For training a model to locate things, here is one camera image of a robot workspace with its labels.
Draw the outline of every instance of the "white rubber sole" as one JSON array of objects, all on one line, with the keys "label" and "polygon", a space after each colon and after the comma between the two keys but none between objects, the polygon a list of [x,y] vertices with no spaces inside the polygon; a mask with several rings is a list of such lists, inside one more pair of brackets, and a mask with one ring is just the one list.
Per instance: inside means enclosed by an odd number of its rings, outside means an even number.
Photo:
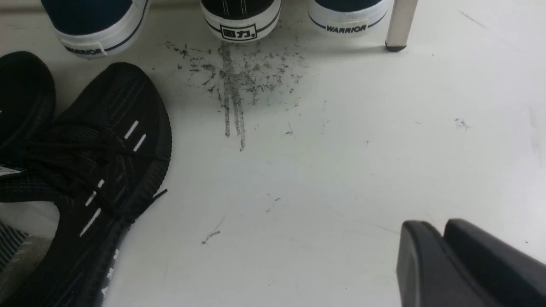
[{"label": "white rubber sole", "polygon": [[369,28],[383,20],[390,4],[390,0],[381,0],[376,5],[360,11],[340,12],[309,0],[307,12],[320,32],[330,36],[355,37],[365,35]]},{"label": "white rubber sole", "polygon": [[100,32],[74,36],[55,29],[61,44],[82,58],[97,58],[123,52],[137,39],[151,0],[133,0],[127,13],[114,25]]},{"label": "white rubber sole", "polygon": [[209,12],[201,3],[203,15],[210,30],[227,42],[245,43],[264,38],[277,25],[281,13],[281,0],[275,0],[263,13],[248,19],[224,19]]}]

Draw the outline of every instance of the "sneaker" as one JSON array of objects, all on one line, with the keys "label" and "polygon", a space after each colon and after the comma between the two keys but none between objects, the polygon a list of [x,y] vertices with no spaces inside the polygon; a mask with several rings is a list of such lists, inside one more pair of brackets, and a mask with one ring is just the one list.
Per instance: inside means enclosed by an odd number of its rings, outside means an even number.
[{"label": "sneaker", "polygon": [[13,294],[44,259],[51,240],[29,236],[0,223],[0,304]]},{"label": "sneaker", "polygon": [[0,202],[54,203],[60,220],[43,261],[2,307],[101,306],[124,234],[163,194],[154,196],[171,145],[161,97],[127,63],[110,65],[25,143],[24,169],[0,176]]},{"label": "sneaker", "polygon": [[281,0],[201,0],[201,8],[214,35],[228,42],[252,42],[275,28]]},{"label": "sneaker", "polygon": [[137,39],[150,0],[41,0],[61,44],[84,58],[122,52]]},{"label": "sneaker", "polygon": [[383,20],[390,0],[310,0],[309,18],[333,36],[362,36]]},{"label": "sneaker", "polygon": [[48,125],[54,110],[53,77],[37,56],[19,51],[0,57],[0,163],[10,160],[14,143]]}]

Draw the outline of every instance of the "black canvas shoe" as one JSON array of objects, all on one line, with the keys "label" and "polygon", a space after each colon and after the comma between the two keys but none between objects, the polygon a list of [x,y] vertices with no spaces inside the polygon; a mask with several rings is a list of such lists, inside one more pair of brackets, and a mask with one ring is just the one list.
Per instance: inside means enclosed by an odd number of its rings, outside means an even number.
[{"label": "black canvas shoe", "polygon": [[309,18],[332,36],[361,36],[387,14],[390,0],[309,0]]},{"label": "black canvas shoe", "polygon": [[201,8],[214,35],[228,42],[251,42],[275,28],[281,0],[201,0]]},{"label": "black canvas shoe", "polygon": [[53,77],[37,56],[19,51],[0,57],[0,163],[10,160],[14,143],[48,125],[54,109]]},{"label": "black canvas shoe", "polygon": [[150,0],[41,0],[55,34],[84,58],[122,52],[137,39]]}]

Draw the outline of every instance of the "rubber foot cap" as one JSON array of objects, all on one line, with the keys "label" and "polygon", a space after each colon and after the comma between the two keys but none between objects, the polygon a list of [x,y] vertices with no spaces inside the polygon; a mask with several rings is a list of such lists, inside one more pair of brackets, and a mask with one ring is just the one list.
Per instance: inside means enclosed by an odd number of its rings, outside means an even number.
[{"label": "rubber foot cap", "polygon": [[407,45],[406,46],[388,46],[387,42],[385,42],[385,48],[387,48],[387,51],[390,51],[390,52],[398,52],[405,49],[406,47]]}]

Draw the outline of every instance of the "metal leg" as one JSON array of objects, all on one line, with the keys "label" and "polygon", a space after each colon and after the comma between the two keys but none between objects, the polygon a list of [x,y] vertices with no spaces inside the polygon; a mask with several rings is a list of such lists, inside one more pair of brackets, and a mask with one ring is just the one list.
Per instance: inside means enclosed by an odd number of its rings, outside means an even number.
[{"label": "metal leg", "polygon": [[407,45],[417,0],[394,0],[389,32],[385,46],[388,51],[398,52]]}]

